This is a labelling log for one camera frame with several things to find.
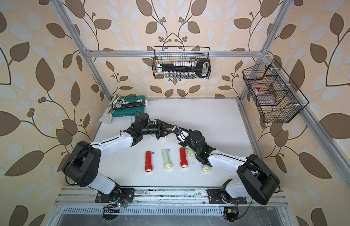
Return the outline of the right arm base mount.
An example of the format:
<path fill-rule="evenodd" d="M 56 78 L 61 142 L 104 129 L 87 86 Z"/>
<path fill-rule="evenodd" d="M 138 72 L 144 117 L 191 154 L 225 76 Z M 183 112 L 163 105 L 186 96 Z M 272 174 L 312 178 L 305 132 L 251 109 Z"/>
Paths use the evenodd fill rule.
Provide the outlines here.
<path fill-rule="evenodd" d="M 247 204 L 249 196 L 242 182 L 227 180 L 221 187 L 207 190 L 210 204 Z"/>

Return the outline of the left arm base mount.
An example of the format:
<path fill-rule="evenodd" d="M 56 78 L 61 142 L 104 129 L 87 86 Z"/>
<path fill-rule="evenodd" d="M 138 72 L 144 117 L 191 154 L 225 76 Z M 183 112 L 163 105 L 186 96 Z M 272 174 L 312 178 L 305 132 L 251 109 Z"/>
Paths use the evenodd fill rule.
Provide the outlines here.
<path fill-rule="evenodd" d="M 114 190 L 110 192 L 109 195 L 105 195 L 104 193 L 98 192 L 95 199 L 95 203 L 128 204 L 133 201 L 134 192 L 134 188 L 122 187 L 117 184 L 114 187 Z"/>

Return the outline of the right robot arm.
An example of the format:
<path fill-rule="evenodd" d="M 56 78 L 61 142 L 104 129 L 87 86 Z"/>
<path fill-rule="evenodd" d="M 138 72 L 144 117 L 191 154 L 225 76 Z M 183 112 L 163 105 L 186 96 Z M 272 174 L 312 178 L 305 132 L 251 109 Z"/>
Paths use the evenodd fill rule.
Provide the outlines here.
<path fill-rule="evenodd" d="M 253 200 L 261 205 L 267 205 L 277 189 L 280 189 L 280 180 L 267 164 L 257 155 L 248 157 L 233 156 L 222 153 L 209 146 L 200 131 L 192 131 L 174 126 L 173 133 L 179 144 L 194 151 L 195 158 L 203 165 L 225 169 L 236 173 L 242 184 L 225 182 L 225 194 L 237 198 L 240 188 L 244 188 Z"/>

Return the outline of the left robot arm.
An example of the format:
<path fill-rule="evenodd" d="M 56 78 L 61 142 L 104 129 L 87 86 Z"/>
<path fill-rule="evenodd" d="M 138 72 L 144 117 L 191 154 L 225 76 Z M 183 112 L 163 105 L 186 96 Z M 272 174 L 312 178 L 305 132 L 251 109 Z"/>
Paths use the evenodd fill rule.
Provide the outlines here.
<path fill-rule="evenodd" d="M 175 125 L 159 119 L 150 120 L 147 113 L 138 114 L 131 126 L 121 134 L 104 141 L 79 142 L 62 167 L 66 179 L 75 185 L 90 187 L 105 195 L 111 194 L 118 186 L 115 181 L 98 172 L 105 157 L 138 144 L 145 135 L 154 135 L 156 139 L 173 132 Z"/>

